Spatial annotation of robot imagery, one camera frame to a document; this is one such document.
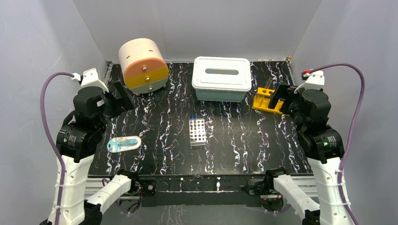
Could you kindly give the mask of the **white bin lid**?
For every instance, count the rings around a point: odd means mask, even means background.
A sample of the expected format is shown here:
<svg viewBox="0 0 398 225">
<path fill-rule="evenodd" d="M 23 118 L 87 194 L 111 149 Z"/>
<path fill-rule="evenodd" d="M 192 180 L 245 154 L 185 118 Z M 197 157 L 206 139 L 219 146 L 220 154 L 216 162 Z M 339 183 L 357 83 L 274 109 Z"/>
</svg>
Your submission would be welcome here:
<svg viewBox="0 0 398 225">
<path fill-rule="evenodd" d="M 194 60 L 192 86 L 196 90 L 248 92 L 252 88 L 250 62 L 244 58 L 199 56 Z"/>
</svg>

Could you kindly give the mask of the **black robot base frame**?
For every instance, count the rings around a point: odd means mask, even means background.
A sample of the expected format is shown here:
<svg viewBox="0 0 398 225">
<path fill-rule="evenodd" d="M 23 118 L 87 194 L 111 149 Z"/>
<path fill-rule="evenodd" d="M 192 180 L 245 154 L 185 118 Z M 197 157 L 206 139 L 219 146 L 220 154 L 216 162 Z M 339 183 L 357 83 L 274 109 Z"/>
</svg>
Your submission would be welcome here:
<svg viewBox="0 0 398 225">
<path fill-rule="evenodd" d="M 287 206 L 270 179 L 257 175 L 139 175 L 122 201 L 142 199 L 144 207 L 244 205 L 266 210 Z"/>
</svg>

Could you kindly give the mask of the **glass test tube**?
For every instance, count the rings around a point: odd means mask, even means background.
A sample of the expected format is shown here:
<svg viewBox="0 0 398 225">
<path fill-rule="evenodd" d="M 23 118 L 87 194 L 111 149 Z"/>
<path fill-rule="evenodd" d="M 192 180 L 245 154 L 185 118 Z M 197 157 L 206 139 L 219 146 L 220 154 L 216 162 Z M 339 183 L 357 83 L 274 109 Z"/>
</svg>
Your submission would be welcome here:
<svg viewBox="0 0 398 225">
<path fill-rule="evenodd" d="M 268 89 L 268 90 L 272 90 L 273 89 L 273 78 L 272 77 L 268 78 L 264 88 Z"/>
</svg>

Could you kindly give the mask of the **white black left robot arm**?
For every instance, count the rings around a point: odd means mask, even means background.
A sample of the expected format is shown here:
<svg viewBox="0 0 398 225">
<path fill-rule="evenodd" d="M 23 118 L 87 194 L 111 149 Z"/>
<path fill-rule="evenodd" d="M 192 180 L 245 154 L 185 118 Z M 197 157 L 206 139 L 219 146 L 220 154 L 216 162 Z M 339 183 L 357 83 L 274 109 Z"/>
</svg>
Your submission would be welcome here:
<svg viewBox="0 0 398 225">
<path fill-rule="evenodd" d="M 106 210 L 122 195 L 140 190 L 138 174 L 121 169 L 99 191 L 85 196 L 89 169 L 107 119 L 133 108 L 122 82 L 115 81 L 113 86 L 118 97 L 95 86 L 81 88 L 74 96 L 75 109 L 66 116 L 56 137 L 56 191 L 45 225 L 99 225 Z"/>
</svg>

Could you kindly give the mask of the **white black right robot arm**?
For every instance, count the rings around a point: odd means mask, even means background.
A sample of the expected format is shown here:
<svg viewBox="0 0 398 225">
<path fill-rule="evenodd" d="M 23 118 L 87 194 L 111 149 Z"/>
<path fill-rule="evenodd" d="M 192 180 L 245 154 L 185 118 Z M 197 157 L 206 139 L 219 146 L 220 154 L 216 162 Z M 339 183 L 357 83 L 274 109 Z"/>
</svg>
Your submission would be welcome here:
<svg viewBox="0 0 398 225">
<path fill-rule="evenodd" d="M 295 210 L 303 225 L 353 225 L 350 203 L 341 194 L 345 191 L 344 157 L 341 135 L 328 125 L 331 103 L 322 89 L 304 89 L 284 83 L 276 86 L 270 96 L 269 108 L 283 99 L 280 112 L 289 115 L 297 131 L 297 140 L 311 166 L 318 202 L 309 197 L 286 169 L 267 170 L 265 190 L 280 193 Z"/>
</svg>

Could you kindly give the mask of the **yellow test tube rack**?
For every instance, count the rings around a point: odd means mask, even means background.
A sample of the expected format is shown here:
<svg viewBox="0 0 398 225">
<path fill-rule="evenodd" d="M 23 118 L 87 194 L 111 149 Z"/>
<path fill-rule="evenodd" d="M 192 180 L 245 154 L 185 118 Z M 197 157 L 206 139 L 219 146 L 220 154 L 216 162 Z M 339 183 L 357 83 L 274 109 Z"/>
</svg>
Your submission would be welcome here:
<svg viewBox="0 0 398 225">
<path fill-rule="evenodd" d="M 274 90 L 272 89 L 259 87 L 257 89 L 256 95 L 253 98 L 252 109 L 276 113 L 276 114 L 282 114 L 280 109 L 282 107 L 283 100 L 278 100 L 274 109 L 270 109 L 268 107 L 268 104 L 270 102 L 270 97 L 273 92 Z"/>
</svg>

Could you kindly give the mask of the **clear well plate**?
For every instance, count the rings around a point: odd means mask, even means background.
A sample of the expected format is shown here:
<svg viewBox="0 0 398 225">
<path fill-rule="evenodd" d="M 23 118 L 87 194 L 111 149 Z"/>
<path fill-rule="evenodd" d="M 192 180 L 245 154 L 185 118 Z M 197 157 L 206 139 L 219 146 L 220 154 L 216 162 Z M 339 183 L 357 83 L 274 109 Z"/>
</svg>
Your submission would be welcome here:
<svg viewBox="0 0 398 225">
<path fill-rule="evenodd" d="M 197 149 L 207 144 L 207 131 L 204 118 L 192 118 L 189 120 L 190 148 Z"/>
</svg>

